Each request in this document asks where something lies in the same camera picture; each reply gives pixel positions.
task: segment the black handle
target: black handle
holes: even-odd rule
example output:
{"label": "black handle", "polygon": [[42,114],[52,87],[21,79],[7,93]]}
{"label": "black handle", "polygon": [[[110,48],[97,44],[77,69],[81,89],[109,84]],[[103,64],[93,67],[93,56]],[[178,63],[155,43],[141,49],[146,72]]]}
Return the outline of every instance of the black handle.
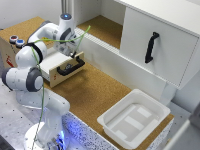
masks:
{"label": "black handle", "polygon": [[85,65],[85,62],[79,58],[79,56],[76,57],[76,61],[78,62],[77,65],[75,65],[74,67],[72,68],[68,68],[68,69],[64,69],[64,70],[61,70],[60,67],[57,68],[57,71],[60,75],[62,76],[66,76],[72,72],[74,72],[75,70],[77,70],[78,68],[82,67],[83,65]]}
{"label": "black handle", "polygon": [[147,53],[146,53],[146,56],[145,56],[145,63],[146,64],[153,60],[153,57],[151,57],[151,53],[152,53],[152,49],[153,49],[153,45],[154,45],[154,40],[158,37],[159,37],[159,34],[156,33],[156,32],[153,32],[153,36],[151,37],[151,39],[149,41]]}

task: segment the white drawer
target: white drawer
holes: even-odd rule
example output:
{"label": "white drawer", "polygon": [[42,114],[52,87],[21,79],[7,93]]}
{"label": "white drawer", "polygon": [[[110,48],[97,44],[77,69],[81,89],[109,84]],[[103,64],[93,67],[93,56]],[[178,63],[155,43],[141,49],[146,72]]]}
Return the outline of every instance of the white drawer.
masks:
{"label": "white drawer", "polygon": [[[153,32],[158,33],[159,37],[154,40],[153,60],[145,63]],[[120,54],[177,86],[181,83],[197,41],[196,36],[126,8]]]}

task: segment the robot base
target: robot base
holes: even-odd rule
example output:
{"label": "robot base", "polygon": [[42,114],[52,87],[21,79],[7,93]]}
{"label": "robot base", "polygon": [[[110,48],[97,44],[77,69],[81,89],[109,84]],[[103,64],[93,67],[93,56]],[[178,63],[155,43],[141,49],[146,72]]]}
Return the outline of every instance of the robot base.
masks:
{"label": "robot base", "polygon": [[[44,122],[41,122],[38,131],[42,128],[43,125],[44,125]],[[35,124],[34,126],[32,126],[26,132],[25,138],[24,138],[24,149],[25,150],[32,150],[33,141],[34,141],[34,138],[35,138],[35,133],[36,133],[37,127],[38,127],[38,123]],[[65,149],[64,150],[66,150],[66,148],[69,145],[69,138],[65,138],[65,139],[66,140],[65,140]],[[49,147],[47,145],[46,146],[42,146],[38,141],[35,141],[33,150],[57,150],[57,148],[52,146],[49,149]]]}

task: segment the green cable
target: green cable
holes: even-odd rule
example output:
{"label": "green cable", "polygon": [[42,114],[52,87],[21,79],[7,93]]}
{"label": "green cable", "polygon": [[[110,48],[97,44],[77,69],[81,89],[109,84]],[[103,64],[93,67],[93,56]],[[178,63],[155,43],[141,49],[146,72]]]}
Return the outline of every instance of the green cable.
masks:
{"label": "green cable", "polygon": [[[40,39],[40,40],[35,41],[34,43],[37,43],[37,42],[39,42],[39,41],[71,42],[71,41],[75,41],[75,40],[81,38],[81,40],[80,40],[80,42],[79,42],[79,44],[78,44],[78,46],[77,46],[77,48],[76,48],[76,50],[78,50],[78,48],[79,48],[79,46],[80,46],[80,44],[81,44],[81,41],[82,41],[83,37],[84,37],[85,34],[90,30],[90,28],[91,28],[91,26],[88,26],[87,30],[86,30],[81,36],[79,36],[79,37],[77,37],[77,38],[75,38],[75,39],[72,39],[72,40],[66,40],[66,41],[65,41],[65,40]],[[39,67],[39,70],[40,70],[40,72],[42,73],[41,68],[40,68],[40,65],[39,65],[39,61],[38,61],[38,59],[37,59],[37,56],[36,56],[36,54],[35,54],[34,49],[33,49],[32,46],[31,46],[31,49],[32,49],[33,55],[34,55],[34,57],[35,57],[35,60],[36,60],[36,62],[37,62],[37,65],[38,65],[38,67]],[[42,88],[43,88],[43,95],[42,95],[42,111],[41,111],[41,115],[40,115],[39,124],[38,124],[37,130],[36,130],[36,133],[35,133],[35,137],[34,137],[34,140],[33,140],[32,150],[33,150],[33,147],[34,147],[34,144],[35,144],[37,132],[38,132],[38,129],[39,129],[41,120],[42,120],[43,110],[44,110],[44,83],[43,83],[43,85],[42,85]]]}

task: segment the brown work surface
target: brown work surface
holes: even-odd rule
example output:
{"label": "brown work surface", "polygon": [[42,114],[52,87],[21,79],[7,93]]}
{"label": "brown work surface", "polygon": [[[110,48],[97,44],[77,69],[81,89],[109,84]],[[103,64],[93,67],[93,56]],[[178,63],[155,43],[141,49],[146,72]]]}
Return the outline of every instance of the brown work surface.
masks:
{"label": "brown work surface", "polygon": [[122,25],[103,16],[98,16],[94,19],[84,22],[83,24],[78,25],[78,28],[86,30],[89,25],[91,26],[89,31],[90,34],[120,49],[123,29]]}
{"label": "brown work surface", "polygon": [[1,30],[0,37],[9,43],[10,36],[17,35],[19,39],[23,39],[25,42],[27,42],[26,40],[29,38],[29,36],[35,32],[44,21],[45,20],[40,17],[29,19],[12,27]]}
{"label": "brown work surface", "polygon": [[[45,87],[51,89],[47,81]],[[82,71],[51,90],[69,101],[72,113],[119,149],[123,149],[104,133],[97,118],[131,92],[131,89],[86,63]],[[145,150],[172,119],[173,115],[169,115],[137,150]]]}

